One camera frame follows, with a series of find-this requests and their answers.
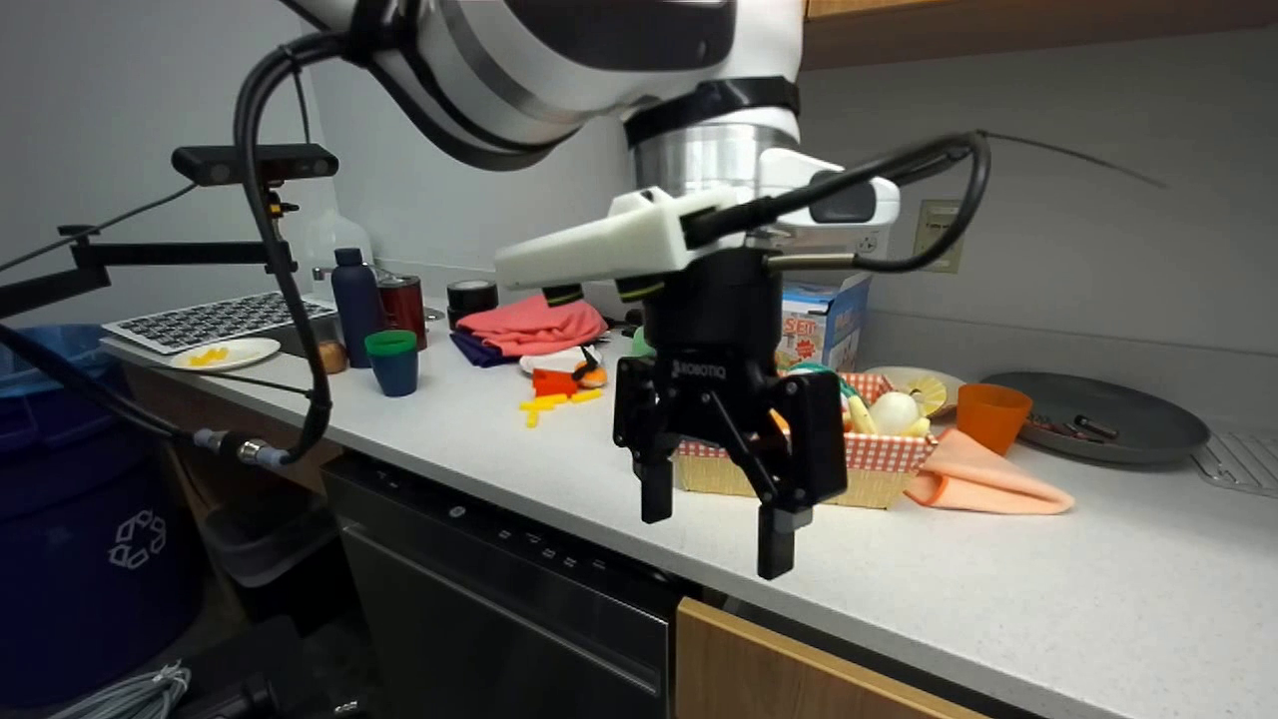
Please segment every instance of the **wooden cabinet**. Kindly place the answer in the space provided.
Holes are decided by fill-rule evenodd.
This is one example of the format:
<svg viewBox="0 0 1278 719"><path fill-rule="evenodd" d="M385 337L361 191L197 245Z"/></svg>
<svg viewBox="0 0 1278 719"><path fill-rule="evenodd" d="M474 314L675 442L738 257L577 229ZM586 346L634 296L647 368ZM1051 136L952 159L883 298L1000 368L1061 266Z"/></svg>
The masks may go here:
<svg viewBox="0 0 1278 719"><path fill-rule="evenodd" d="M675 719L958 719L974 717L813 645L685 601L675 618Z"/></svg>
<svg viewBox="0 0 1278 719"><path fill-rule="evenodd" d="M1278 23L1274 0L809 0L805 68Z"/></svg>

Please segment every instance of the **kitchen counter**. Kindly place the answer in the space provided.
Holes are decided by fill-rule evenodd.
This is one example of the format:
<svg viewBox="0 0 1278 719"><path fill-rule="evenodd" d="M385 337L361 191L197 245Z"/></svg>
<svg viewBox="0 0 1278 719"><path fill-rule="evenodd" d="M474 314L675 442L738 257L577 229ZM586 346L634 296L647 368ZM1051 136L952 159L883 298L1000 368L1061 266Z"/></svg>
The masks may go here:
<svg viewBox="0 0 1278 719"><path fill-rule="evenodd" d="M372 373L331 376L329 441L1044 717L1278 717L1274 499L1217 493L1193 469L1112 473L1015 446L1077 499L1076 515L818 507L794 571L766 582L755 499L678 493L669 525L639 525L612 394L529 426L529 381L462 362L437 329L421 373L409 398L385 398ZM297 354L243 376L308 386ZM272 386L190 381L288 425L305 410Z"/></svg>

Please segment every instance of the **bottle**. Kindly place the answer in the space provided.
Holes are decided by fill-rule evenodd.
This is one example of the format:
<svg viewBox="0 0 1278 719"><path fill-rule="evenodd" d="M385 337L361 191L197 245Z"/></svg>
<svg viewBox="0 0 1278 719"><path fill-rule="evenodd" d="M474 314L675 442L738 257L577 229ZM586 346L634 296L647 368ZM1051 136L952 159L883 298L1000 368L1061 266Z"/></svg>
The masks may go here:
<svg viewBox="0 0 1278 719"><path fill-rule="evenodd" d="M331 298L335 298L335 321L345 329L349 361L356 368L368 368L364 337L380 332L387 321L385 321L385 298L375 290L375 277L372 266L364 266L361 248L335 251Z"/></svg>

